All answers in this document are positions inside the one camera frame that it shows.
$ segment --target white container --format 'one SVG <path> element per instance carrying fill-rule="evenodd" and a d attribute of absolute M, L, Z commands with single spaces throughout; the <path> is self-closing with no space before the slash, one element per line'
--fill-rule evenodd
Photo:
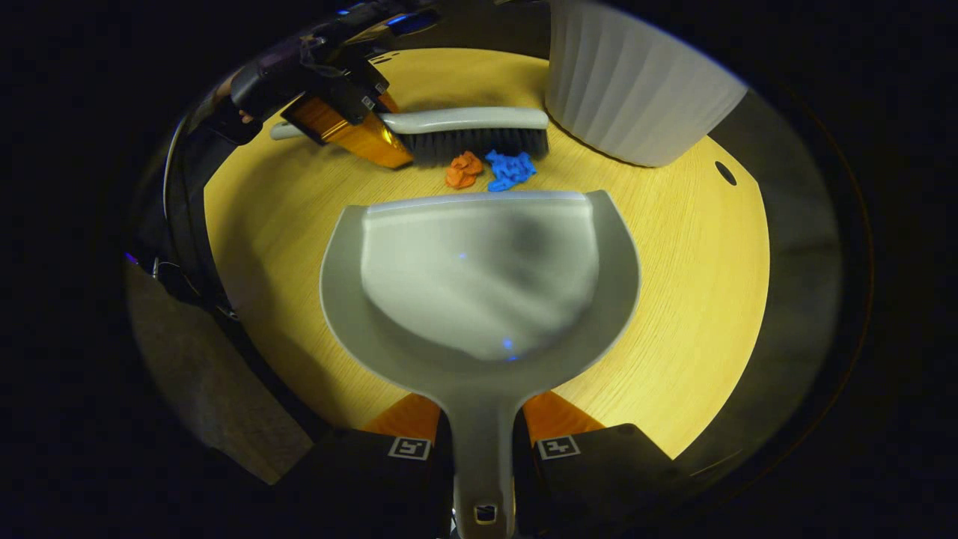
<path fill-rule="evenodd" d="M 668 165 L 745 95 L 723 67 L 630 14 L 587 0 L 550 4 L 546 108 L 596 150 Z"/>

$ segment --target cable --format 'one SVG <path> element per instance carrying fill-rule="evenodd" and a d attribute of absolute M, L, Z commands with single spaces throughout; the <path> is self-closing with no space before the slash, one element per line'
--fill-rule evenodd
<path fill-rule="evenodd" d="M 172 246 L 173 254 L 176 256 L 177 261 L 181 261 L 183 257 L 180 254 L 179 247 L 176 244 L 176 236 L 173 233 L 173 226 L 170 221 L 170 215 L 167 213 L 167 205 L 169 203 L 169 198 L 170 198 L 170 189 L 169 189 L 170 169 L 171 169 L 171 165 L 173 164 L 173 160 L 176 158 L 176 145 L 179 142 L 180 135 L 183 132 L 183 128 L 193 118 L 193 115 L 194 115 L 194 109 L 191 107 L 191 109 L 186 114 L 184 114 L 182 118 L 180 118 L 179 124 L 176 125 L 176 130 L 173 132 L 173 137 L 170 141 L 170 148 L 167 150 L 167 160 L 163 167 L 163 218 L 167 222 L 167 231 L 170 234 L 170 245 Z M 190 204 L 189 196 L 186 196 L 186 204 L 187 204 L 187 212 L 188 212 L 187 219 L 188 219 L 189 204 Z M 154 265 L 154 271 L 158 270 L 159 266 L 162 266 L 163 264 L 170 264 L 172 266 L 177 267 L 180 270 L 180 274 L 183 275 L 183 279 L 186 280 L 186 283 L 190 285 L 191 289 L 193 289 L 193 292 L 198 297 L 203 297 L 203 294 L 199 292 L 199 290 L 196 288 L 196 286 L 194 286 L 193 282 L 190 280 L 190 277 L 187 276 L 186 272 L 184 272 L 183 269 L 180 268 L 178 264 L 174 264 L 172 262 L 161 262 L 159 264 Z"/>
<path fill-rule="evenodd" d="M 176 143 L 179 141 L 179 135 L 183 132 L 183 126 L 186 126 L 187 120 L 192 115 L 192 112 L 187 112 L 180 118 L 179 124 L 176 125 L 176 130 L 173 132 L 173 138 L 170 141 L 170 149 L 167 150 L 167 161 L 163 167 L 163 218 L 167 220 L 167 223 L 170 222 L 170 216 L 167 214 L 167 183 L 170 179 L 170 164 L 173 161 L 173 152 L 176 149 Z"/>

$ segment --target round wooden table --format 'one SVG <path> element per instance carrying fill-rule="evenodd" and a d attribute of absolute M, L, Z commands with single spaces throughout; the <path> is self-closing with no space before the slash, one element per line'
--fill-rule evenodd
<path fill-rule="evenodd" d="M 544 108 L 548 61 L 486 50 L 418 49 L 373 60 L 404 111 Z M 319 269 L 348 204 L 451 194 L 442 168 L 399 171 L 269 128 L 206 187 L 223 285 L 243 327 L 289 387 L 334 425 L 358 427 L 405 390 L 359 366 L 323 319 Z M 634 319 L 601 361 L 556 392 L 607 426 L 634 423 L 676 457 L 718 413 L 752 353 L 768 289 L 768 231 L 755 179 L 706 137 L 649 169 L 596 152 L 549 126 L 550 154 L 518 190 L 606 190 L 642 265 Z M 716 162 L 734 175 L 732 185 Z M 489 169 L 464 191 L 485 190 Z"/>

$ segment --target brush bristles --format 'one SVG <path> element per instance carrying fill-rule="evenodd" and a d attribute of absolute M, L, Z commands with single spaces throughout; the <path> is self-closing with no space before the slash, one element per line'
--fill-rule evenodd
<path fill-rule="evenodd" d="M 448 166 L 466 150 L 480 159 L 496 150 L 505 155 L 527 152 L 541 159 L 549 152 L 545 129 L 461 129 L 422 134 L 401 134 L 399 140 L 419 166 Z"/>

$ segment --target white dustpan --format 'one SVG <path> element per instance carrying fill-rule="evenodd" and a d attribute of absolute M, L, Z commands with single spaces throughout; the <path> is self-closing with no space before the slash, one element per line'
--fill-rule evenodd
<path fill-rule="evenodd" d="M 635 244 L 605 191 L 348 206 L 320 273 L 340 344 L 448 416 L 466 539 L 512 537 L 516 413 L 601 358 L 638 293 Z"/>

